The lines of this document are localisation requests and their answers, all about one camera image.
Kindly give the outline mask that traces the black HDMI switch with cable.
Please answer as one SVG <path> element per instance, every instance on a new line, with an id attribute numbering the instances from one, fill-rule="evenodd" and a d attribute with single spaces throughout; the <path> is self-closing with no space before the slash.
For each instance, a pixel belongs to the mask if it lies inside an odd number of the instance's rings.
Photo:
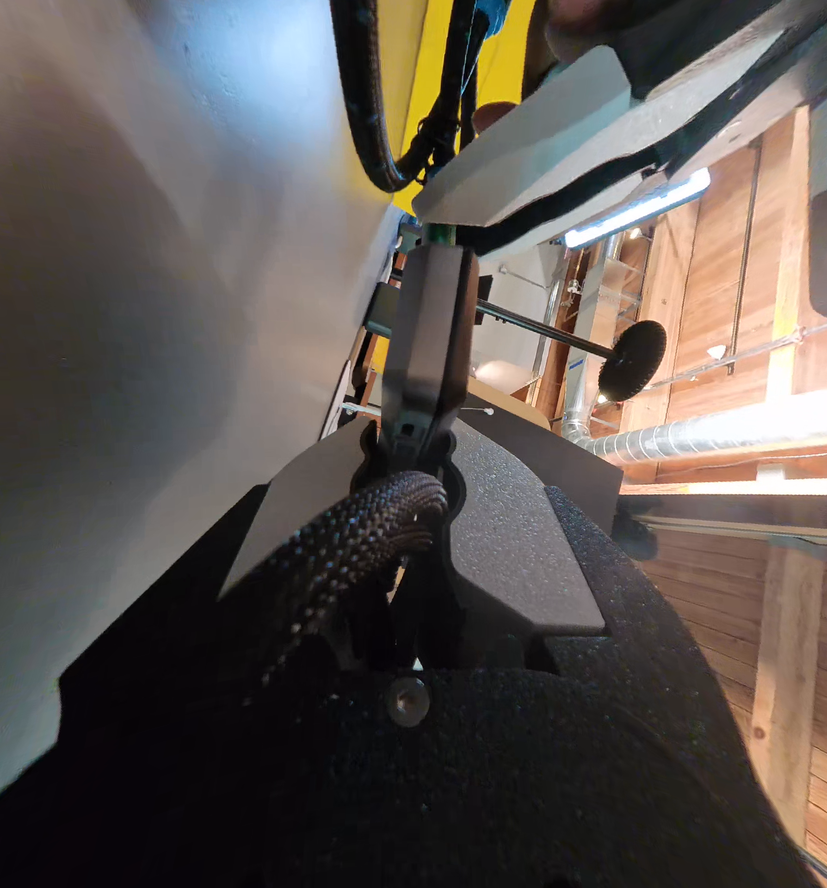
<path id="1" fill-rule="evenodd" d="M 389 349 L 446 351 L 468 342 L 471 355 L 476 288 L 472 250 L 415 248 Z M 324 642 L 339 667 L 353 671 L 409 668 L 429 648 L 453 653 L 463 616 L 449 528 L 463 481 L 451 456 L 441 480 L 405 471 L 372 481 L 364 460 L 348 496 L 218 598 L 220 672 L 272 690 L 310 641 Z"/>

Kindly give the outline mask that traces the yellow plastic bin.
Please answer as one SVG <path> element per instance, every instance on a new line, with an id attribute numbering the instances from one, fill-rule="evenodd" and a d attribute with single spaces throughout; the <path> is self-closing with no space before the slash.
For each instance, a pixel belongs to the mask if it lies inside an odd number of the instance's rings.
<path id="1" fill-rule="evenodd" d="M 500 33 L 486 41 L 478 61 L 478 105 L 520 101 L 533 6 L 513 1 Z M 385 120 L 399 158 L 438 95 L 452 1 L 379 1 L 377 8 Z"/>

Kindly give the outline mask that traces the silver air duct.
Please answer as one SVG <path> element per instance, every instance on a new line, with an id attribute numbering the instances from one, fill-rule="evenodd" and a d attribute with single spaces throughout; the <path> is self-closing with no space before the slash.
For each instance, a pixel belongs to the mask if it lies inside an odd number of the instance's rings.
<path id="1" fill-rule="evenodd" d="M 563 438 L 619 466 L 827 446 L 827 389 L 601 438 L 566 420 Z"/>

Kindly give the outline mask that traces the person's left hand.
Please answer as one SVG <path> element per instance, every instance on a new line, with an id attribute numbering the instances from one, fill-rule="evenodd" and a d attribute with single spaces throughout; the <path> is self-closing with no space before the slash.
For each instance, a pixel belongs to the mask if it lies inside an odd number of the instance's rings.
<path id="1" fill-rule="evenodd" d="M 570 65 L 624 23 L 630 1 L 536 1 L 525 45 L 525 72 Z"/>

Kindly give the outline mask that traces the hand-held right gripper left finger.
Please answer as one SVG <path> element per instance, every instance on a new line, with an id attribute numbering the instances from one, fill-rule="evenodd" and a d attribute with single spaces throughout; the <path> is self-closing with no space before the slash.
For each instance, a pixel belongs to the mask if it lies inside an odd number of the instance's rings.
<path id="1" fill-rule="evenodd" d="M 347 424 L 297 456 L 272 479 L 220 589 L 220 598 L 297 530 L 350 494 L 365 457 L 362 435 L 373 425 Z"/>

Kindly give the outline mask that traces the black pole with round top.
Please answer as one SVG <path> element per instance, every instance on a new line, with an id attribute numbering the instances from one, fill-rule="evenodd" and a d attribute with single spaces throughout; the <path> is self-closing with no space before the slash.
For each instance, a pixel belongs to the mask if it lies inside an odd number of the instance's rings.
<path id="1" fill-rule="evenodd" d="M 632 399 L 650 383 L 667 347 L 667 333 L 656 321 L 639 321 L 628 327 L 613 347 L 599 345 L 544 323 L 533 321 L 478 298 L 476 311 L 604 360 L 598 375 L 598 392 L 608 401 Z"/>

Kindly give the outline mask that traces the light panel on stand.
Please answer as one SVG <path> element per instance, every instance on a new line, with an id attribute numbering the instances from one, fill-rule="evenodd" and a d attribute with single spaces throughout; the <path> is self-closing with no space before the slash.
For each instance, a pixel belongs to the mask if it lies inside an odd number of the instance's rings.
<path id="1" fill-rule="evenodd" d="M 631 202 L 578 228 L 568 230 L 557 239 L 557 242 L 563 243 L 565 248 L 570 250 L 589 247 L 696 200 L 710 184 L 710 172 L 704 167 L 680 183 L 664 185 L 638 201 Z"/>

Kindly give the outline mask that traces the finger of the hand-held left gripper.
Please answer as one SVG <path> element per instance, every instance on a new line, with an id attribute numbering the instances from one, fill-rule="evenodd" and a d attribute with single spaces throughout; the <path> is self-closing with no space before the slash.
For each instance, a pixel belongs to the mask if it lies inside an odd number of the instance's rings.
<path id="1" fill-rule="evenodd" d="M 583 228 L 611 216 L 648 196 L 658 194 L 672 184 L 666 172 L 643 175 L 636 172 L 620 182 L 609 185 L 572 209 L 553 210 L 537 221 L 525 218 L 536 203 L 516 211 L 501 223 L 490 227 L 469 227 L 469 248 L 487 262 L 504 261 L 543 243 L 563 237 L 569 230 Z"/>
<path id="2" fill-rule="evenodd" d="M 427 223 L 484 228 L 623 155 L 612 128 L 630 123 L 630 81 L 608 46 L 587 52 L 476 137 L 425 185 Z"/>

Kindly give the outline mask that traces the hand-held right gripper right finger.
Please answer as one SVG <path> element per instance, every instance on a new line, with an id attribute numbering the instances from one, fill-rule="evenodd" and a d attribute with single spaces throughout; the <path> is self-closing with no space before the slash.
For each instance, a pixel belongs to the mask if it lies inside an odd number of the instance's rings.
<path id="1" fill-rule="evenodd" d="M 501 445 L 457 420 L 451 463 L 463 481 L 450 523 L 457 574 L 525 629 L 594 636 L 605 619 L 538 476 Z"/>

